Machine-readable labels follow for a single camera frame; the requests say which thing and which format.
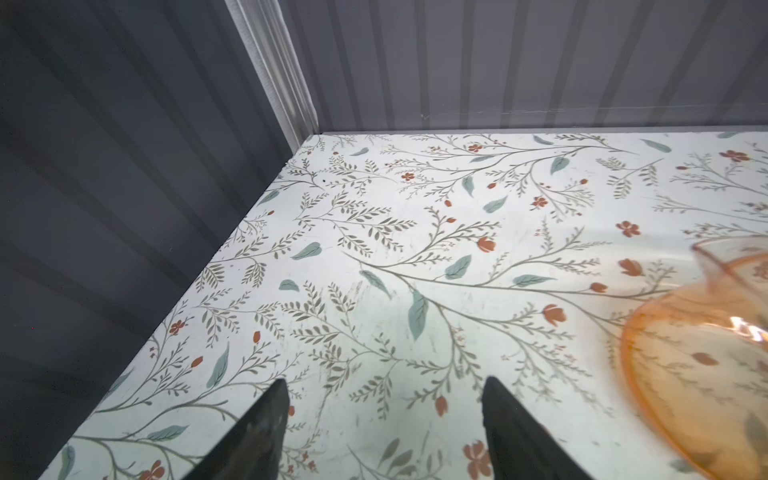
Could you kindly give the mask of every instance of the floral tablecloth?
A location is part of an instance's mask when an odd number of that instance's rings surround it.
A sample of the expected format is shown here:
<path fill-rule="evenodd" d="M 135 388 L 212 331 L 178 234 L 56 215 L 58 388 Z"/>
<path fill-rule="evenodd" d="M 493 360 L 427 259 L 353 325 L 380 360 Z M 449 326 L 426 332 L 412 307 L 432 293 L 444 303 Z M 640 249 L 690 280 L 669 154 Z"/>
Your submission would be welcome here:
<path fill-rule="evenodd" d="M 618 338 L 700 277 L 696 240 L 768 231 L 764 148 L 313 136 L 43 478 L 182 478 L 278 377 L 283 480 L 489 477 L 488 375 L 596 479 L 696 478 L 638 418 Z"/>

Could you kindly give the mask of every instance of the wall stripe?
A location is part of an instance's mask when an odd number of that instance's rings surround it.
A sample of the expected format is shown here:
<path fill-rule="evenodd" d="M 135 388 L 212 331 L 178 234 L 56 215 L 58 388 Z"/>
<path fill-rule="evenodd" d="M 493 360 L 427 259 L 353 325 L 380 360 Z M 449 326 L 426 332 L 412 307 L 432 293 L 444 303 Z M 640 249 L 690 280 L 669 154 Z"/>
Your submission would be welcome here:
<path fill-rule="evenodd" d="M 416 57 L 419 62 L 419 93 L 422 99 L 422 128 L 429 129 L 429 69 L 427 61 L 427 12 L 425 0 L 415 0 Z"/>
<path fill-rule="evenodd" d="M 472 40 L 475 38 L 475 0 L 464 0 L 462 19 L 462 77 L 458 94 L 458 127 L 467 128 L 469 88 L 472 83 Z"/>
<path fill-rule="evenodd" d="M 376 48 L 376 62 L 379 64 L 379 76 L 382 82 L 386 127 L 389 130 L 394 130 L 395 109 L 392 107 L 392 89 L 389 86 L 389 69 L 386 64 L 386 51 L 384 50 L 384 34 L 382 32 L 379 0 L 368 0 L 368 10 L 371 15 L 371 29 L 373 31 L 373 45 Z"/>
<path fill-rule="evenodd" d="M 38 60 L 67 88 L 74 99 L 94 118 L 94 121 L 104 128 L 122 148 L 136 166 L 157 186 L 197 232 L 214 248 L 222 243 L 217 235 L 192 210 L 192 207 L 171 186 L 170 182 L 152 164 L 149 157 L 131 139 L 119 123 L 109 114 L 106 108 L 94 97 L 83 82 L 56 55 L 51 45 L 26 22 L 20 15 L 15 15 L 12 26 L 22 41 L 38 58 Z"/>
<path fill-rule="evenodd" d="M 744 63 L 739 74 L 733 80 L 733 83 L 730 84 L 730 87 L 728 87 L 723 99 L 720 100 L 717 108 L 715 108 L 712 116 L 707 121 L 708 125 L 717 125 L 723 121 L 725 114 L 728 113 L 733 103 L 736 102 L 739 95 L 741 95 L 741 92 L 744 90 L 744 87 L 746 87 L 746 84 L 749 83 L 752 78 L 752 75 L 755 74 L 757 69 L 760 68 L 766 60 L 766 57 L 768 57 L 768 33 L 766 33 L 763 40 L 760 41 L 760 44 L 752 51 L 752 54 Z"/>
<path fill-rule="evenodd" d="M 520 70 L 520 58 L 525 44 L 525 23 L 528 19 L 528 6 L 530 0 L 518 0 L 515 9 L 515 22 L 512 25 L 512 46 L 509 51 L 509 68 L 507 80 L 504 83 L 504 100 L 502 101 L 502 117 L 499 128 L 509 128 L 512 120 L 512 108 L 515 106 L 515 89 L 518 85 L 518 72 Z"/>
<path fill-rule="evenodd" d="M 253 110 L 256 112 L 256 115 L 259 118 L 259 122 L 261 122 L 261 126 L 266 132 L 267 137 L 270 139 L 270 144 L 272 145 L 272 149 L 277 153 L 277 156 L 279 158 L 291 157 L 292 152 L 288 148 L 288 144 L 286 143 L 285 139 L 280 140 L 274 134 L 273 129 L 270 128 L 270 122 L 267 120 L 266 115 L 264 115 L 264 111 L 262 109 L 262 106 L 259 104 L 259 101 L 256 98 L 256 94 L 253 93 L 253 88 L 251 87 L 251 82 L 248 80 L 248 76 L 246 75 L 245 68 L 243 67 L 243 62 L 240 61 L 240 59 L 237 57 L 237 53 L 234 51 L 234 47 L 232 45 L 232 40 L 229 37 L 229 35 L 227 35 L 227 30 L 224 28 L 224 25 L 221 23 L 222 22 L 221 18 L 219 18 L 219 15 L 214 11 L 213 2 L 203 2 L 203 3 L 205 4 L 209 18 L 213 21 L 214 27 L 216 27 L 216 32 L 219 35 L 219 38 L 221 39 L 221 44 L 224 46 L 224 50 L 227 51 L 227 56 L 230 58 L 230 62 L 235 67 L 235 71 L 237 72 L 237 77 L 240 79 L 240 82 L 243 84 L 243 89 L 248 95 L 248 100 L 250 101 L 250 104 L 253 106 Z"/>
<path fill-rule="evenodd" d="M 171 8 L 168 0 L 161 0 L 158 2 L 158 6 L 160 7 L 161 12 L 163 12 L 163 16 L 166 18 L 166 20 L 168 20 L 170 29 L 173 30 L 174 35 L 176 35 L 176 39 L 179 41 L 181 47 L 184 49 L 184 52 L 187 54 L 187 57 L 192 62 L 195 71 L 200 76 L 203 84 L 205 84 L 205 88 L 208 90 L 208 94 L 210 95 L 211 100 L 214 101 L 217 110 L 219 113 L 221 113 L 222 118 L 232 131 L 232 135 L 234 135 L 235 140 L 240 145 L 240 149 L 243 151 L 246 157 L 248 157 L 248 161 L 250 162 L 251 167 L 253 167 L 253 169 L 256 171 L 256 176 L 259 177 L 259 180 L 261 180 L 262 188 L 267 188 L 271 182 L 267 180 L 264 170 L 259 165 L 258 160 L 253 156 L 253 152 L 248 147 L 248 143 L 246 142 L 243 133 L 240 131 L 240 127 L 237 126 L 235 119 L 232 117 L 230 109 L 227 108 L 227 105 L 224 103 L 221 95 L 219 95 L 219 91 L 216 89 L 216 85 L 208 74 L 208 71 L 203 66 L 203 62 L 200 61 L 200 57 L 195 52 L 194 46 L 192 46 L 192 42 L 190 41 L 187 33 L 184 31 L 184 28 L 181 26 L 181 23 L 176 16 L 176 12 L 174 12 L 174 10 Z"/>
<path fill-rule="evenodd" d="M 680 83 L 685 78 L 685 74 L 688 73 L 688 69 L 699 55 L 701 48 L 704 46 L 704 42 L 707 40 L 707 36 L 710 34 L 712 26 L 717 20 L 717 17 L 720 16 L 723 8 L 725 8 L 726 3 L 727 0 L 712 0 L 707 7 L 707 10 L 701 15 L 699 25 L 697 25 L 696 30 L 694 30 L 694 33 L 690 36 L 688 45 L 680 56 L 677 66 L 672 71 L 672 75 L 670 75 L 667 80 L 667 84 L 664 85 L 659 101 L 656 103 L 654 111 L 650 114 L 646 126 L 655 127 L 661 121 L 661 117 L 664 116 L 664 112 L 672 102 L 675 93 L 677 93 L 677 89 L 680 87 Z"/>
<path fill-rule="evenodd" d="M 154 331 L 154 327 L 147 325 L 145 320 L 122 306 L 90 291 L 79 282 L 53 270 L 40 260 L 21 251 L 16 245 L 2 239 L 0 239 L 0 262 L 141 339 L 149 338 Z"/>
<path fill-rule="evenodd" d="M 624 73 L 627 71 L 634 49 L 640 41 L 650 11 L 653 10 L 655 4 L 656 0 L 642 0 L 634 11 L 632 23 L 629 27 L 629 33 L 627 33 L 627 37 L 624 39 L 624 44 L 621 46 L 621 51 L 616 59 L 614 70 L 611 72 L 611 77 L 605 85 L 605 91 L 603 92 L 603 98 L 600 100 L 598 112 L 594 116 L 595 127 L 604 126 L 605 118 L 608 116 L 611 105 L 614 103 L 616 92 L 619 90 L 621 80 L 624 78 Z"/>
<path fill-rule="evenodd" d="M 154 69 L 149 60 L 141 53 L 139 46 L 128 30 L 121 24 L 119 18 L 111 10 L 109 4 L 104 0 L 85 0 L 91 12 L 101 23 L 101 26 L 107 32 L 109 38 L 122 51 L 125 58 L 133 65 L 136 72 L 141 76 L 147 89 L 152 93 L 155 101 L 163 107 L 165 112 L 174 125 L 179 130 L 184 140 L 189 144 L 192 151 L 195 152 L 200 162 L 211 178 L 218 184 L 221 191 L 229 200 L 234 209 L 242 216 L 248 211 L 248 206 L 243 198 L 237 193 L 232 182 L 227 178 L 224 170 L 216 161 L 203 139 L 195 131 L 194 127 L 184 117 L 181 107 L 174 99 L 166 84 L 162 81 L 160 75 Z"/>
<path fill-rule="evenodd" d="M 78 399 L 98 402 L 109 389 L 106 385 L 55 372 L 37 363 L 0 353 L 0 377 L 30 383 Z"/>
<path fill-rule="evenodd" d="M 328 16 L 331 21 L 331 31 L 333 32 L 333 40 L 336 43 L 336 51 L 339 52 L 341 73 L 344 77 L 347 93 L 349 93 L 349 104 L 352 106 L 352 115 L 355 118 L 355 129 L 357 131 L 362 131 L 360 106 L 357 102 L 357 92 L 355 92 L 355 81 L 352 78 L 352 69 L 349 67 L 349 57 L 346 54 L 344 35 L 341 32 L 339 12 L 336 10 L 336 0 L 326 0 L 326 6 L 328 7 Z"/>
<path fill-rule="evenodd" d="M 3 117 L 0 117 L 0 141 L 28 167 L 107 227 L 122 242 L 163 272 L 165 276 L 176 283 L 182 290 L 186 290 L 189 287 L 192 279 L 187 278 L 181 270 L 176 268 L 175 265 L 163 257 L 149 243 L 139 237 L 97 198 L 91 196 L 72 177 L 59 169 L 51 159 L 47 158 L 42 152 L 35 150 Z"/>
<path fill-rule="evenodd" d="M 560 100 L 563 98 L 565 85 L 568 83 L 568 74 L 571 73 L 571 65 L 574 61 L 574 54 L 578 46 L 578 39 L 581 34 L 581 26 L 587 17 L 587 8 L 589 0 L 576 0 L 573 15 L 571 16 L 571 26 L 568 27 L 568 35 L 565 37 L 565 46 L 563 55 L 560 57 L 560 66 L 558 73 L 554 76 L 552 85 L 552 96 L 549 99 L 549 108 L 544 119 L 544 126 L 554 127 L 554 119 L 557 116 L 557 109 L 560 108 Z"/>
<path fill-rule="evenodd" d="M 299 40 L 299 46 L 304 52 L 304 58 L 306 59 L 306 70 L 310 76 L 310 84 L 315 86 L 315 100 L 319 104 L 318 116 L 322 121 L 320 125 L 320 131 L 333 131 L 333 122 L 331 121 L 330 111 L 328 110 L 328 101 L 323 93 L 323 84 L 320 83 L 320 78 L 317 74 L 317 66 L 315 66 L 315 60 L 310 50 L 310 43 L 306 39 L 306 33 L 304 27 L 301 25 L 301 17 L 299 16 L 299 9 L 296 8 L 296 0 L 286 0 L 288 5 L 288 11 L 293 18 L 293 24 L 296 37 Z"/>

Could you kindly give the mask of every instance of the printed flower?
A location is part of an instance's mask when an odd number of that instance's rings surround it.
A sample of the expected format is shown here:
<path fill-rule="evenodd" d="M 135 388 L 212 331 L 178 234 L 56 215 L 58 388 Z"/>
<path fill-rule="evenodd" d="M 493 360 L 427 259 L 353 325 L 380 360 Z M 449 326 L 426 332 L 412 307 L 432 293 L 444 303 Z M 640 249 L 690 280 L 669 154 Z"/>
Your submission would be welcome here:
<path fill-rule="evenodd" d="M 442 417 L 448 412 L 448 400 L 446 400 L 444 396 L 435 400 L 435 409 L 437 410 L 437 414 Z"/>
<path fill-rule="evenodd" d="M 139 477 L 139 480 L 160 480 L 165 475 L 165 468 L 160 466 L 160 460 L 157 460 L 152 464 L 152 468 L 144 470 Z"/>
<path fill-rule="evenodd" d="M 741 161 L 751 160 L 749 155 L 740 151 L 733 151 L 733 150 L 721 151 L 720 156 L 729 158 L 731 161 L 734 161 L 736 163 L 739 163 Z"/>
<path fill-rule="evenodd" d="M 760 262 L 760 265 L 755 267 L 755 276 L 768 280 L 768 260 Z"/>
<path fill-rule="evenodd" d="M 624 275 L 629 275 L 629 276 L 643 275 L 643 267 L 634 260 L 629 260 L 628 258 L 619 260 L 619 266 L 624 269 L 624 271 L 622 272 Z"/>
<path fill-rule="evenodd" d="M 489 239 L 488 237 L 483 237 L 480 240 L 478 240 L 478 248 L 480 251 L 488 253 L 492 252 L 493 249 L 496 248 L 496 242 Z"/>
<path fill-rule="evenodd" d="M 178 335 L 179 334 L 179 330 L 181 330 L 181 328 L 183 326 L 185 326 L 185 325 L 187 325 L 185 322 L 182 322 L 181 320 L 179 320 L 178 322 L 176 322 L 176 323 L 174 323 L 173 325 L 170 326 L 170 330 L 169 330 L 170 334 L 171 335 Z"/>
<path fill-rule="evenodd" d="M 531 205 L 533 205 L 536 208 L 540 208 L 540 207 L 546 207 L 547 203 L 548 202 L 547 202 L 546 198 L 544 198 L 544 197 L 535 197 L 533 199 L 533 203 Z"/>
<path fill-rule="evenodd" d="M 698 353 L 694 353 L 691 356 L 694 358 L 694 360 L 696 360 L 698 363 L 702 365 L 715 366 L 720 364 L 720 362 L 712 358 L 709 353 L 698 352 Z"/>
<path fill-rule="evenodd" d="M 623 230 L 622 233 L 628 238 L 632 238 L 633 235 L 640 235 L 640 227 L 632 222 L 627 222 L 626 220 L 621 223 L 616 223 L 616 228 Z"/>
<path fill-rule="evenodd" d="M 478 479 L 478 472 L 485 477 L 491 476 L 491 456 L 485 449 L 483 442 L 478 440 L 472 447 L 464 445 L 464 456 L 469 460 L 467 472 L 472 480 Z"/>
<path fill-rule="evenodd" d="M 605 290 L 607 290 L 607 288 L 608 287 L 606 285 L 603 285 L 602 283 L 598 283 L 598 282 L 592 283 L 589 286 L 589 290 L 592 290 L 593 292 L 597 292 L 597 293 L 605 293 Z"/>
<path fill-rule="evenodd" d="M 550 303 L 544 309 L 541 311 L 541 314 L 544 315 L 544 319 L 547 320 L 549 323 L 552 324 L 552 326 L 557 326 L 558 324 L 555 322 L 564 322 L 568 318 L 565 316 L 565 312 L 562 308 L 558 307 L 554 303 Z"/>

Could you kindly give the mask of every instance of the striped wall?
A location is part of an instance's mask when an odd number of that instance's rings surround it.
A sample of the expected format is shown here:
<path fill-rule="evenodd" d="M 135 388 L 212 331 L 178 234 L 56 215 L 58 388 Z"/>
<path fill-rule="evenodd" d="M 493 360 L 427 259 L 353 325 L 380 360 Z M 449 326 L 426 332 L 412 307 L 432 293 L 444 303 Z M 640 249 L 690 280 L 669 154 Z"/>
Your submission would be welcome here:
<path fill-rule="evenodd" d="M 280 0 L 321 131 L 768 123 L 765 0 Z"/>
<path fill-rule="evenodd" d="M 34 478 L 291 153 L 224 0 L 0 17 L 0 477 Z"/>

